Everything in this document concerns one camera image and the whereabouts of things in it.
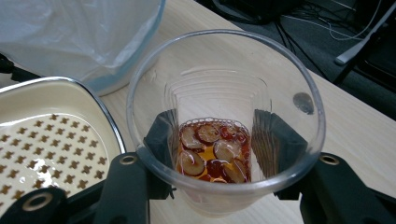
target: plastic cup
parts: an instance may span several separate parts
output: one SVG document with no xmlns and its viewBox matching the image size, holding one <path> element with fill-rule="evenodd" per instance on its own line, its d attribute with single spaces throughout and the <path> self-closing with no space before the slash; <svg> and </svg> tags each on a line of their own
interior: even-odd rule
<svg viewBox="0 0 396 224">
<path fill-rule="evenodd" d="M 180 125 L 207 118 L 247 127 L 250 182 L 212 183 L 176 171 Z M 209 217 L 297 182 L 317 161 L 325 136 L 318 89 L 302 63 L 269 38 L 234 30 L 181 35 L 152 51 L 131 79 L 127 121 L 148 169 Z"/>
</svg>

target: cup rim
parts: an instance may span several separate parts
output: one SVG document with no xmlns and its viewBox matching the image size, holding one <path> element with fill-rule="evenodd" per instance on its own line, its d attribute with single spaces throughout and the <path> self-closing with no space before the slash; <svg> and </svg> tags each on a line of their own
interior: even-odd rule
<svg viewBox="0 0 396 224">
<path fill-rule="evenodd" d="M 144 146 L 142 139 L 139 139 L 139 136 L 137 134 L 137 129 L 134 126 L 134 117 L 132 116 L 134 111 L 134 106 L 133 106 L 134 92 L 140 78 L 145 74 L 146 67 L 150 63 L 151 59 L 155 58 L 156 55 L 161 53 L 168 46 L 175 44 L 179 40 L 193 36 L 198 36 L 198 35 L 216 35 L 216 34 L 240 35 L 247 38 L 251 38 L 253 40 L 262 42 L 271 49 L 282 54 L 284 57 L 289 59 L 302 73 L 309 87 L 309 90 L 311 90 L 313 102 L 317 106 L 317 113 L 318 113 L 317 134 L 309 143 L 310 148 L 307 149 L 307 153 L 306 153 L 308 154 L 309 152 L 309 155 L 303 155 L 301 161 L 299 161 L 297 164 L 293 164 L 287 170 L 261 181 L 255 181 L 255 182 L 249 182 L 243 184 L 224 185 L 224 184 L 214 184 L 210 182 L 205 182 L 205 181 L 197 180 L 195 178 L 190 178 L 189 176 L 184 176 L 178 173 L 177 171 L 174 171 L 172 168 L 169 168 L 166 165 L 162 164 L 160 161 L 158 161 L 155 158 L 155 156 Z M 128 97 L 127 97 L 126 113 L 127 113 L 127 125 L 129 129 L 129 133 L 136 147 L 135 149 L 136 153 L 152 173 L 154 173 L 163 181 L 172 184 L 176 187 L 180 187 L 181 189 L 186 188 L 191 190 L 204 191 L 211 194 L 222 194 L 222 195 L 231 195 L 235 193 L 238 194 L 242 193 L 244 195 L 264 194 L 264 193 L 279 191 L 281 189 L 285 189 L 286 187 L 289 187 L 290 185 L 297 182 L 301 177 L 306 175 L 306 173 L 308 173 L 309 170 L 314 166 L 314 164 L 318 160 L 320 151 L 323 148 L 325 133 L 326 133 L 326 121 L 325 121 L 323 103 L 319 95 L 318 88 L 313 78 L 309 75 L 309 72 L 305 68 L 303 63 L 293 53 L 291 53 L 291 51 L 286 49 L 281 44 L 275 42 L 275 40 L 272 40 L 271 38 L 268 38 L 263 35 L 257 35 L 251 32 L 229 30 L 229 29 L 202 30 L 202 31 L 186 33 L 184 35 L 179 35 L 165 41 L 159 47 L 157 47 L 151 53 L 149 53 L 146 56 L 146 58 L 144 58 L 142 62 L 136 67 L 134 75 L 131 78 Z"/>
</svg>

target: dark floor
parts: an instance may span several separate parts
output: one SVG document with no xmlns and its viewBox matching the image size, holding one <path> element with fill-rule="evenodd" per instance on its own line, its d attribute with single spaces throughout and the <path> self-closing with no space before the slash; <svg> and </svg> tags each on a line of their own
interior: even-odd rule
<svg viewBox="0 0 396 224">
<path fill-rule="evenodd" d="M 207 2 L 212 2 L 211 0 L 197 0 L 197 2 L 213 9 L 210 4 L 207 4 Z M 243 30 L 268 36 L 284 44 L 295 52 L 308 69 L 329 81 L 335 80 L 344 68 L 344 65 L 338 65 L 334 62 L 335 58 L 360 42 L 359 39 L 351 39 L 350 37 L 360 33 L 371 19 L 371 17 L 362 19 L 361 14 L 357 15 L 356 11 L 348 9 L 348 7 L 356 8 L 355 0 L 315 0 L 312 2 L 305 1 L 292 11 L 284 12 L 279 17 L 278 26 L 276 26 L 275 21 L 269 21 L 265 24 L 248 24 L 235 21 L 236 18 L 252 21 L 249 14 L 245 13 L 246 11 L 241 11 L 239 7 L 233 5 L 221 5 L 219 0 L 213 0 L 213 2 L 217 9 L 222 11 L 221 16 Z M 324 22 L 322 18 L 332 19 L 332 21 Z M 279 29 L 279 25 L 295 41 L 294 43 L 288 41 L 285 33 Z M 359 35 L 359 38 L 367 35 L 368 31 L 370 29 Z M 396 120 L 396 93 L 355 72 L 351 72 L 339 87 Z"/>
</svg>

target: drink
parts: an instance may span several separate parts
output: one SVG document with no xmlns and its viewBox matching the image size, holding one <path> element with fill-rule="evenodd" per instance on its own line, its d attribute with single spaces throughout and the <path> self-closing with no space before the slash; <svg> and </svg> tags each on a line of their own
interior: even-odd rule
<svg viewBox="0 0 396 224">
<path fill-rule="evenodd" d="M 234 120 L 211 118 L 182 124 L 177 170 L 209 182 L 250 182 L 248 129 Z"/>
</svg>

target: white cable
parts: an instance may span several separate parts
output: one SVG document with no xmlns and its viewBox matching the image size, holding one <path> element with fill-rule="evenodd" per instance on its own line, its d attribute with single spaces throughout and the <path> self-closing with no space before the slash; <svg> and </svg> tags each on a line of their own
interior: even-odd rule
<svg viewBox="0 0 396 224">
<path fill-rule="evenodd" d="M 336 40 L 350 40 L 350 39 L 355 39 L 356 37 L 358 37 L 359 35 L 361 35 L 361 34 L 363 34 L 369 27 L 370 27 L 370 25 L 372 24 L 372 22 L 373 22 L 373 20 L 374 20 L 374 18 L 375 18 L 375 16 L 376 16 L 376 13 L 378 12 L 378 10 L 379 10 L 379 6 L 381 5 L 381 2 L 382 2 L 382 0 L 379 0 L 378 1 L 378 5 L 376 6 L 376 10 L 375 10 L 375 12 L 374 12 L 374 15 L 373 15 L 373 17 L 370 19 L 370 22 L 369 22 L 369 24 L 367 24 L 367 26 L 360 32 L 360 33 L 358 33 L 358 34 L 356 34 L 356 35 L 354 35 L 354 36 L 351 36 L 351 37 L 349 37 L 349 38 L 337 38 L 337 37 L 335 37 L 335 36 L 333 36 L 332 35 L 332 26 L 329 24 L 329 27 L 330 27 L 330 35 L 332 36 L 332 38 L 334 38 L 334 39 L 336 39 Z"/>
<path fill-rule="evenodd" d="M 292 17 L 292 16 L 287 16 L 287 15 L 282 15 L 282 17 L 286 17 L 286 18 L 289 18 L 289 19 L 297 20 L 297 21 L 309 22 L 309 23 L 314 24 L 314 25 L 316 25 L 316 26 L 319 26 L 319 27 L 321 27 L 321 28 L 323 28 L 323 29 L 329 30 L 330 32 L 333 31 L 334 33 L 337 33 L 337 34 L 339 34 L 339 35 L 346 36 L 346 37 L 348 37 L 348 38 L 350 38 L 350 39 L 361 40 L 361 38 L 357 38 L 356 36 L 350 36 L 350 35 L 346 35 L 346 34 L 343 34 L 343 33 L 341 33 L 341 32 L 338 32 L 338 31 L 331 30 L 331 28 L 326 27 L 326 26 L 324 26 L 324 25 L 320 25 L 320 24 L 318 24 L 318 23 L 316 23 L 316 22 L 313 22 L 313 21 L 308 21 L 308 20 L 304 20 L 304 19 L 300 19 L 300 18 Z"/>
</svg>

